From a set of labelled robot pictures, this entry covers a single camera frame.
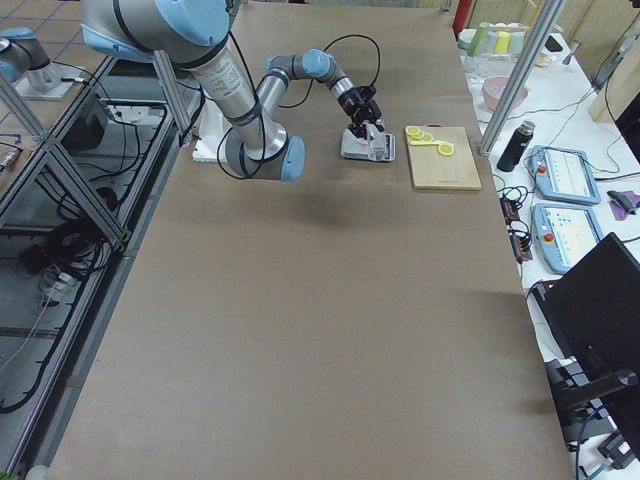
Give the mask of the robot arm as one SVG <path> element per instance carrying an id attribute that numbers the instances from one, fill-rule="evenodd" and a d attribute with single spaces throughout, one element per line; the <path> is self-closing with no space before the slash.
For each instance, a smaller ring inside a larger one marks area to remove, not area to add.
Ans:
<path id="1" fill-rule="evenodd" d="M 303 140 L 272 118 L 293 80 L 325 85 L 350 117 L 343 157 L 394 160 L 395 140 L 385 131 L 374 85 L 355 85 L 335 57 L 319 49 L 270 58 L 261 82 L 253 84 L 241 56 L 228 46 L 229 10 L 225 1 L 89 1 L 83 37 L 95 51 L 132 62 L 149 63 L 164 51 L 190 72 L 231 126 L 222 142 L 236 179 L 288 182 L 302 174 Z"/>
<path id="2" fill-rule="evenodd" d="M 55 64 L 35 33 L 26 27 L 1 31 L 1 76 L 28 100 L 63 99 L 75 78 L 64 81 L 66 68 Z"/>

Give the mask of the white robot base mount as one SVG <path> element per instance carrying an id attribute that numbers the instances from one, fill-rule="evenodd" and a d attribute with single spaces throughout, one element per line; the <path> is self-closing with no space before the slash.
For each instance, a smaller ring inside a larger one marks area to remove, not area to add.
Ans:
<path id="1" fill-rule="evenodd" d="M 198 139 L 192 153 L 192 159 L 198 163 L 227 163 L 226 141 L 223 136 L 232 129 L 213 100 L 205 98 L 199 125 Z"/>

